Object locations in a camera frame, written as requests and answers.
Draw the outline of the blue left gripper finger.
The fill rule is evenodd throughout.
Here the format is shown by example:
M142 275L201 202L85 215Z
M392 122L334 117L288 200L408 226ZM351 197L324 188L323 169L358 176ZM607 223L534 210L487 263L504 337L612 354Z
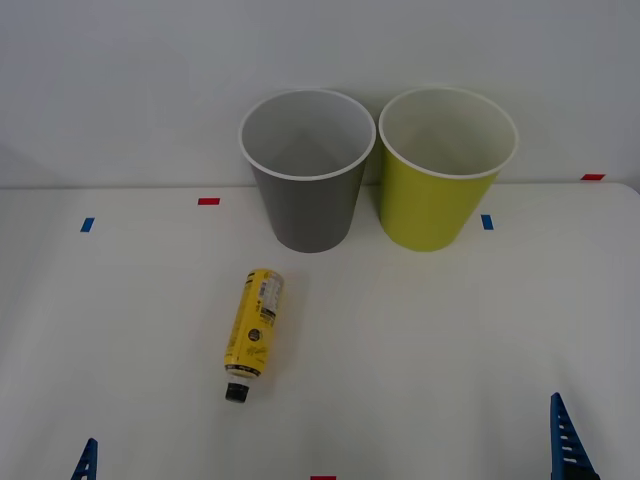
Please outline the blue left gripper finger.
M72 473L71 480L96 480L98 467L98 442L89 438Z

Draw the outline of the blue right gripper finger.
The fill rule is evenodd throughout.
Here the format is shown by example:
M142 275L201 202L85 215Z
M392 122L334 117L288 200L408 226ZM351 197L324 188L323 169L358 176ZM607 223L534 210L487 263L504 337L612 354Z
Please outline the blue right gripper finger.
M559 392L550 403L551 479L599 480Z

